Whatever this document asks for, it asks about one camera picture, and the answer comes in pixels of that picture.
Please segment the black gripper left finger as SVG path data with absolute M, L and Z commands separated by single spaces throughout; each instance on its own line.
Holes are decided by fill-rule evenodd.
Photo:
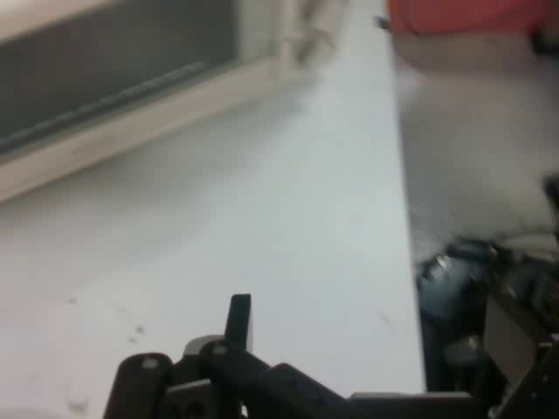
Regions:
M 189 342 L 173 362 L 159 353 L 136 354 L 118 367 L 106 418 L 240 418 L 241 403 L 227 395 L 203 366 L 205 349 L 221 354 L 228 343 L 243 344 L 243 296 L 231 297 L 222 335 Z

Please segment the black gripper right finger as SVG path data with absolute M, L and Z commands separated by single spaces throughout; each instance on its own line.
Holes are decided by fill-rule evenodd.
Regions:
M 469 395 L 371 393 L 344 398 L 286 363 L 264 363 L 246 349 L 251 302 L 249 294 L 233 295 L 224 337 L 204 347 L 204 369 L 210 379 L 239 399 L 250 418 L 476 416 L 476 401 Z

